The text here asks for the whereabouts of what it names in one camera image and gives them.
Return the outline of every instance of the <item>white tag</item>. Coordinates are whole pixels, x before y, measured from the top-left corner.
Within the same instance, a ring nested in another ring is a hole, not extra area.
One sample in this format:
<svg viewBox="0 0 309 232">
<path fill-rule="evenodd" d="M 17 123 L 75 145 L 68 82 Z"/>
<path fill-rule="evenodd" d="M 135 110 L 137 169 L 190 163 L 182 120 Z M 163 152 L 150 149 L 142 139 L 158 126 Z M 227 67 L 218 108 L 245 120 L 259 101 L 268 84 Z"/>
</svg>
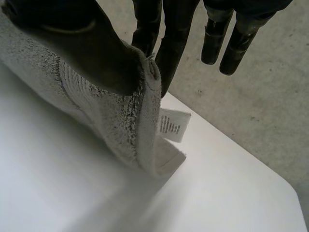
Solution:
<svg viewBox="0 0 309 232">
<path fill-rule="evenodd" d="M 157 133 L 163 138 L 180 143 L 191 118 L 191 113 L 160 109 Z"/>
</svg>

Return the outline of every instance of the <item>gray floor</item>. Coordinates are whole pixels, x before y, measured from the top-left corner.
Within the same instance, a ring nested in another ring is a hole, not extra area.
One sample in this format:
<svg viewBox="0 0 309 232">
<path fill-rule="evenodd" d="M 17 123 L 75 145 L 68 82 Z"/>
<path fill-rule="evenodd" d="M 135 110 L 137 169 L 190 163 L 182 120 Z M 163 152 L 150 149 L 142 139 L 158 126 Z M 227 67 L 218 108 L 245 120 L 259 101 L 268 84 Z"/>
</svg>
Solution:
<svg viewBox="0 0 309 232">
<path fill-rule="evenodd" d="M 136 26 L 130 0 L 99 0 L 119 36 Z M 286 179 L 309 225 L 309 3 L 294 0 L 256 36 L 237 72 L 206 66 L 202 4 L 170 92 Z M 232 25 L 227 33 L 229 38 Z"/>
</svg>

